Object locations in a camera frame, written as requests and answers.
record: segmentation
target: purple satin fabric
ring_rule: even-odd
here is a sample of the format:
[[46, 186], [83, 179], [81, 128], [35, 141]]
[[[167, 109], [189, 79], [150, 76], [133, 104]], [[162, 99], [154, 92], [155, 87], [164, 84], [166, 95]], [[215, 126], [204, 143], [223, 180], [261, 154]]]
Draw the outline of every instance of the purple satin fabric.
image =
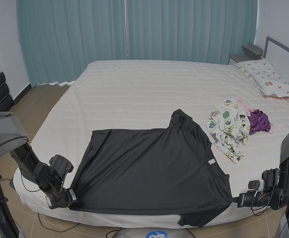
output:
[[271, 125], [268, 119], [268, 116], [260, 111], [259, 109], [256, 109], [254, 112], [250, 113], [249, 121], [250, 121], [250, 135], [255, 133], [256, 131], [265, 130], [266, 132], [269, 132], [271, 129]]

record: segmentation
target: headboard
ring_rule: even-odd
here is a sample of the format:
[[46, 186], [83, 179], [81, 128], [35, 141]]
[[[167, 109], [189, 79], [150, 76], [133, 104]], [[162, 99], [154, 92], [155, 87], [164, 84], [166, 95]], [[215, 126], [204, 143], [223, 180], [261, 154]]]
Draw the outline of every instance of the headboard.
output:
[[267, 37], [263, 57], [289, 83], [289, 48]]

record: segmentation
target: bed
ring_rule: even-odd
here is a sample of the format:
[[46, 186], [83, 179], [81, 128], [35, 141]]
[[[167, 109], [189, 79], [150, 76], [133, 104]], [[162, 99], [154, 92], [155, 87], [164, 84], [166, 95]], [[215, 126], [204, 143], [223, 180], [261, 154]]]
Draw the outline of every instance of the bed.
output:
[[[289, 49], [285, 48], [267, 38], [265, 56], [289, 81]], [[212, 107], [227, 97], [242, 98], [248, 107], [265, 112], [275, 125], [274, 135], [257, 132], [250, 136], [247, 145], [241, 146], [245, 157], [238, 164], [212, 146], [220, 167], [230, 175], [231, 192], [235, 197], [248, 190], [248, 181], [261, 180], [262, 171], [279, 166], [280, 144], [289, 132], [289, 98], [262, 95], [254, 81], [233, 65], [151, 60], [90, 63], [53, 107], [31, 145], [45, 163], [55, 154], [72, 162], [74, 170], [64, 184], [68, 188], [92, 130], [166, 128], [172, 112], [181, 108], [214, 142], [205, 124]], [[29, 190], [37, 189], [28, 180], [24, 179], [24, 182]], [[18, 169], [14, 185], [21, 201], [33, 211], [63, 220], [124, 228], [189, 227], [177, 224], [179, 215], [128, 216], [78, 212], [68, 208], [50, 210], [43, 192], [26, 191]], [[235, 221], [251, 214], [250, 209], [231, 204], [207, 225]]]

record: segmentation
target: teal curtain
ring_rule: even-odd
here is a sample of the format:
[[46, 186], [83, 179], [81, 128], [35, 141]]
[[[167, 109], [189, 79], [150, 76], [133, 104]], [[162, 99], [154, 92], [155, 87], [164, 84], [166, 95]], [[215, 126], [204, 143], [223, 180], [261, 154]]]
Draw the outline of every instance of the teal curtain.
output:
[[228, 64], [253, 43], [257, 0], [126, 0], [129, 59]]
[[73, 81], [97, 60], [127, 59], [124, 0], [17, 0], [32, 86]]

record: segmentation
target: white patterned pillow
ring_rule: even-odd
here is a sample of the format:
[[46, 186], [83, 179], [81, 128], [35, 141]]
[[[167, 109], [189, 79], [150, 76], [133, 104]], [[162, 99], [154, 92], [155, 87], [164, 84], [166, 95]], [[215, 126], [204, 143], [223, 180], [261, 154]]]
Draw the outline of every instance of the white patterned pillow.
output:
[[256, 82], [259, 89], [268, 96], [289, 97], [289, 83], [285, 81], [267, 60], [241, 61], [235, 64]]

